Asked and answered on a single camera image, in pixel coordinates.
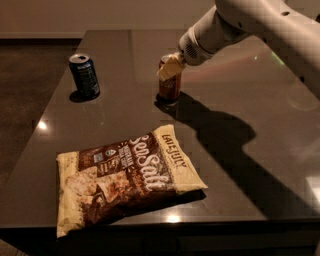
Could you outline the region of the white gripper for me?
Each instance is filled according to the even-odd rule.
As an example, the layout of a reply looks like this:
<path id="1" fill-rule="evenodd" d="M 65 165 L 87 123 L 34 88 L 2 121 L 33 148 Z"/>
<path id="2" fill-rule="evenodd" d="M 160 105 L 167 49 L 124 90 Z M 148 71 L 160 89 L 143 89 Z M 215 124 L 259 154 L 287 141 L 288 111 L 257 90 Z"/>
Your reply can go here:
<path id="1" fill-rule="evenodd" d="M 248 34 L 227 23 L 212 7 L 181 37 L 178 52 L 162 57 L 157 76 L 166 81 L 180 74 L 185 63 L 198 66 L 212 58 L 223 48 L 245 39 Z"/>

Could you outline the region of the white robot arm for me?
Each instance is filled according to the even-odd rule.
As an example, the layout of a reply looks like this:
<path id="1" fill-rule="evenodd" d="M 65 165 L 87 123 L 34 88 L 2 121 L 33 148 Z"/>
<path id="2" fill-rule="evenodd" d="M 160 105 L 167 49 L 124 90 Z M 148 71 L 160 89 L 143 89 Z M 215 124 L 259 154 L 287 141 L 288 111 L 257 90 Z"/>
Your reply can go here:
<path id="1" fill-rule="evenodd" d="M 285 0 L 215 0 L 180 38 L 177 51 L 159 68 L 166 81 L 198 66 L 223 48 L 254 35 L 261 39 L 316 96 L 320 95 L 320 23 Z"/>

